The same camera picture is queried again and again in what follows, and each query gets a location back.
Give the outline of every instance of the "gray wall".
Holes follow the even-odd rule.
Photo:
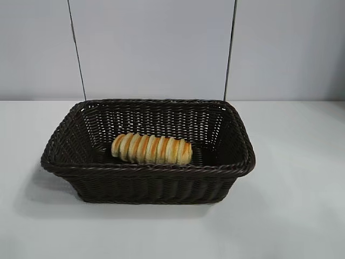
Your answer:
[[[88,98],[221,99],[233,1],[71,0]],[[239,0],[227,98],[345,100],[344,0]],[[0,99],[81,99],[66,1],[4,0]]]
[[[239,0],[228,99],[345,100],[344,0]]]

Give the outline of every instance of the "basket rim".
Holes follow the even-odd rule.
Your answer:
[[[195,165],[156,165],[156,164],[131,164],[131,163],[123,163],[123,164],[115,164],[115,163],[62,163],[62,162],[55,162],[51,160],[51,154],[46,155],[48,153],[49,145],[53,141],[54,138],[57,138],[59,135],[63,134],[63,131],[60,131],[62,123],[68,124],[72,121],[76,115],[76,113],[83,108],[85,108],[89,104],[106,104],[106,103],[171,103],[172,105],[178,104],[215,104],[222,106],[223,110],[227,110],[234,114],[234,117],[237,122],[237,127],[239,127],[241,137],[244,140],[246,146],[246,157],[243,161],[238,163],[230,164],[230,165],[219,165],[219,166],[195,166]],[[87,100],[82,101],[75,104],[66,115],[66,117],[62,120],[59,126],[55,129],[54,133],[51,135],[44,153],[41,157],[41,165],[47,171],[52,172],[59,176],[91,176],[91,175],[103,175],[108,174],[110,172],[116,173],[117,175],[121,176],[129,176],[132,173],[137,174],[138,172],[161,172],[163,175],[174,173],[181,173],[181,176],[193,176],[196,172],[200,172],[205,174],[205,176],[215,176],[215,175],[222,175],[224,177],[230,178],[237,178],[248,174],[253,168],[255,167],[256,159],[255,154],[253,151],[253,147],[249,141],[248,135],[246,133],[246,129],[243,125],[243,122],[237,113],[236,109],[230,105],[227,101],[222,100],[200,100],[200,99],[95,99],[95,100]]]

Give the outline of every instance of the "bread roll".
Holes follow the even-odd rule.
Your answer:
[[[136,163],[136,152],[139,146],[139,142],[141,140],[141,136],[139,134],[135,134],[132,137],[132,140],[130,141],[129,147],[128,147],[128,159],[132,163]]]
[[[157,146],[156,163],[165,163],[165,151],[167,150],[167,143],[169,138],[162,136]]]
[[[124,134],[118,135],[112,143],[112,156],[115,158],[119,157],[120,143],[124,136],[125,136]]]
[[[120,148],[119,148],[119,153],[120,153],[120,158],[123,161],[128,161],[128,148],[130,141],[132,140],[133,133],[128,133],[126,134],[123,139],[121,140],[120,143]]]
[[[131,163],[160,163],[186,165],[191,161],[191,143],[164,136],[120,134],[111,148],[112,156]]]
[[[165,163],[176,163],[178,144],[178,140],[174,138],[169,139],[167,144],[167,150],[165,151]]]
[[[136,161],[137,163],[145,163],[146,147],[149,141],[149,136],[144,135],[141,137],[141,140],[136,151]]]

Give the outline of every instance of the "wicker basket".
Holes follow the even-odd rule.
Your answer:
[[[184,138],[190,164],[128,164],[111,156],[121,133]],[[200,204],[221,201],[255,156],[236,110],[224,101],[91,100],[76,104],[41,158],[87,202]]]

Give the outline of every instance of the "white tabletop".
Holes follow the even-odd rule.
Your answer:
[[[257,156],[213,206],[80,201],[39,159],[72,101],[0,102],[0,258],[345,257],[345,103],[233,102]]]

